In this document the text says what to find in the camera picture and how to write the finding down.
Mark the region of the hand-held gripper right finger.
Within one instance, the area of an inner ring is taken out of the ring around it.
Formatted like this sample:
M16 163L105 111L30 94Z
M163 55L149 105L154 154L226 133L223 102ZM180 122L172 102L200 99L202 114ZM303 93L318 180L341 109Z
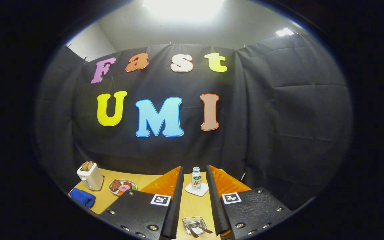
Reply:
M248 240L293 214L265 188L251 189L211 165L207 183L215 234L222 240Z

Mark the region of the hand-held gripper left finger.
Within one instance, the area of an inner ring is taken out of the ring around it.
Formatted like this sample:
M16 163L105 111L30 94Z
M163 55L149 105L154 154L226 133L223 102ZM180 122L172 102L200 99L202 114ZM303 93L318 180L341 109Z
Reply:
M142 190L126 190L99 216L141 240L175 239L183 179L183 167L178 166Z

